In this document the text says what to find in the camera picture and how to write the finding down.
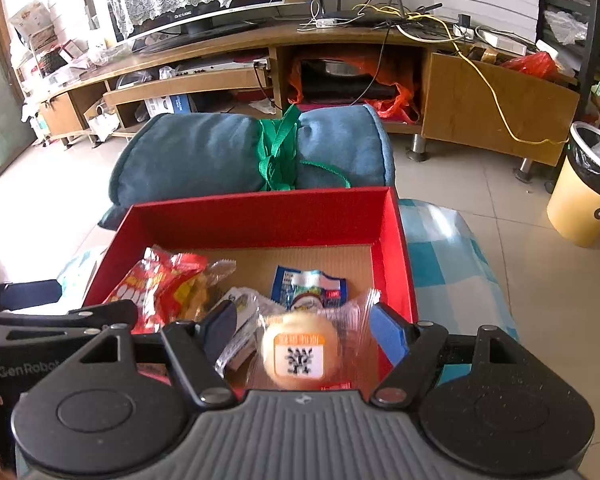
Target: green ribbon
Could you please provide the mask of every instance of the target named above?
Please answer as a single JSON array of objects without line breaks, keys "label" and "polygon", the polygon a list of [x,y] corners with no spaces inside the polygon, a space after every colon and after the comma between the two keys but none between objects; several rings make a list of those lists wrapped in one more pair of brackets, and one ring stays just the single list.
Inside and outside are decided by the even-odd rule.
[{"label": "green ribbon", "polygon": [[[296,135],[300,110],[291,106],[282,119],[260,119],[260,138],[256,149],[258,170],[264,179],[261,191],[288,191],[296,186]],[[301,160],[300,164],[314,166],[339,176],[344,187],[351,187],[350,181],[335,166]]]}]

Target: trash can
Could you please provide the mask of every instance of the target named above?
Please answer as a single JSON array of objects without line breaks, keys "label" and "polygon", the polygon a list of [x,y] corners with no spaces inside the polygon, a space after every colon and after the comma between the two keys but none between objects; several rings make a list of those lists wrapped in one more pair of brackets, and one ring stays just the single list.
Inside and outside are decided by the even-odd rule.
[{"label": "trash can", "polygon": [[591,150],[598,142],[599,129],[571,125],[567,158],[546,208],[555,230],[580,247],[600,234],[600,158]]}]

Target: red box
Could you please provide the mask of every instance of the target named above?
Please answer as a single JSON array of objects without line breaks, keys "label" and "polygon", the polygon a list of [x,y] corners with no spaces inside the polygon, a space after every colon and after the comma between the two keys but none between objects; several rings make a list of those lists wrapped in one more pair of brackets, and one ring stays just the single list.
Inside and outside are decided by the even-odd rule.
[{"label": "red box", "polygon": [[[222,195],[133,206],[94,276],[84,304],[99,304],[147,247],[232,258],[222,286],[268,296],[276,265],[347,278],[349,297],[371,286],[411,322],[416,301],[393,188],[312,189]],[[381,374],[387,371],[381,361]]]}]

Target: gripper logo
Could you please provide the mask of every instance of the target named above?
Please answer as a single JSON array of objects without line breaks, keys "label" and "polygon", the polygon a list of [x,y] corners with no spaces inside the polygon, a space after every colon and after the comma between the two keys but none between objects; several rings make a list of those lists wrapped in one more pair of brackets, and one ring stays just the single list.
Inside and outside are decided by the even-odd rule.
[{"label": "gripper logo", "polygon": [[7,377],[19,377],[33,374],[46,374],[56,368],[60,364],[60,361],[51,361],[48,363],[23,363],[22,366],[14,366],[7,368],[6,366],[0,367],[0,377],[5,379]]}]

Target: snack package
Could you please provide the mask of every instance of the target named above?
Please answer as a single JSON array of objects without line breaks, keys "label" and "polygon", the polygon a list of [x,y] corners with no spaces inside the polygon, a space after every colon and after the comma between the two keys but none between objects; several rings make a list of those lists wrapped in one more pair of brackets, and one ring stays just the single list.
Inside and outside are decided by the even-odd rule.
[{"label": "snack package", "polygon": [[226,368],[235,372],[256,351],[258,318],[282,314],[285,308],[245,286],[230,288],[222,300],[233,301],[238,313],[236,333],[216,361],[216,372],[224,377]]},{"label": "snack package", "polygon": [[198,254],[147,248],[107,301],[132,300],[139,314],[132,332],[158,332],[176,319],[203,319],[214,304],[212,287],[234,270],[230,260],[209,265]]},{"label": "snack package", "polygon": [[296,270],[278,266],[271,299],[287,310],[334,308],[347,301],[347,280],[320,270]]},{"label": "snack package", "polygon": [[247,389],[358,389],[368,396],[378,382],[378,347],[368,326],[380,292],[336,308],[259,316],[258,354]]}]

